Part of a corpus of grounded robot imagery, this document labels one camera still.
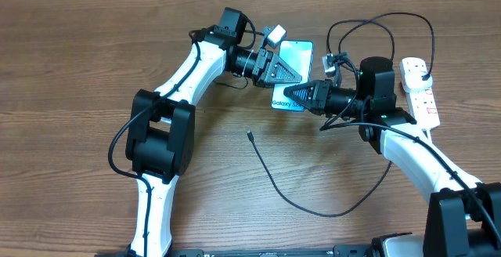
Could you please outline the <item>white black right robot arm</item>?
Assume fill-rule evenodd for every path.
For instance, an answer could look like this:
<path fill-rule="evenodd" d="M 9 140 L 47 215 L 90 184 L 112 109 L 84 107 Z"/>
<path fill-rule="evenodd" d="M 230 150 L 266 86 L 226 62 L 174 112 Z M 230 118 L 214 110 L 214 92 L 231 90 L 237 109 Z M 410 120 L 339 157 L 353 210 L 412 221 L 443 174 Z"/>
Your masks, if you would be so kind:
<path fill-rule="evenodd" d="M 348 117 L 361 138 L 397 165 L 426 198 L 425 232 L 393 233 L 372 239 L 366 256 L 498 256 L 500 185 L 482 183 L 448 159 L 416 119 L 396 105 L 393 63 L 365 58 L 358 88 L 330 79 L 284 89 L 285 96 L 317 115 Z"/>

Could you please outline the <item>blue Galaxy smartphone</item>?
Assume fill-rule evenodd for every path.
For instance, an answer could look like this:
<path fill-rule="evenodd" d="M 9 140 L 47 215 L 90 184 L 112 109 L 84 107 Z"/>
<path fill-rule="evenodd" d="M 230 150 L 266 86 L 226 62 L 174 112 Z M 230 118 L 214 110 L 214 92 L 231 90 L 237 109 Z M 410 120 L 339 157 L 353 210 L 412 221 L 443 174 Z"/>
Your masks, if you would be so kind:
<path fill-rule="evenodd" d="M 283 41 L 280 45 L 279 57 L 288 63 L 302 77 L 301 84 L 309 81 L 312 67 L 314 44 L 310 41 Z M 271 108 L 289 112 L 303 112 L 305 108 L 285 96 L 283 91 L 290 85 L 275 85 L 272 94 Z"/>

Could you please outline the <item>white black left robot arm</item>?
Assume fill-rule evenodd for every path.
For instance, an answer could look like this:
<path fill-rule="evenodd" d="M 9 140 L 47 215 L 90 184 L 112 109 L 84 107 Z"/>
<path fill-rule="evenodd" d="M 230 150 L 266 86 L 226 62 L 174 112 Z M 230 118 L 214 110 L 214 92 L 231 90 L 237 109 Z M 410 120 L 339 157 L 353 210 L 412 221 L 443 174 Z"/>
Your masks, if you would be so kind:
<path fill-rule="evenodd" d="M 273 51 L 242 46 L 249 18 L 225 8 L 218 24 L 191 33 L 191 51 L 174 75 L 155 91 L 139 90 L 132 102 L 125 155 L 138 183 L 135 236 L 127 256 L 167 256 L 175 186 L 194 149 L 196 104 L 228 71 L 257 87 L 295 84 L 302 76 Z"/>

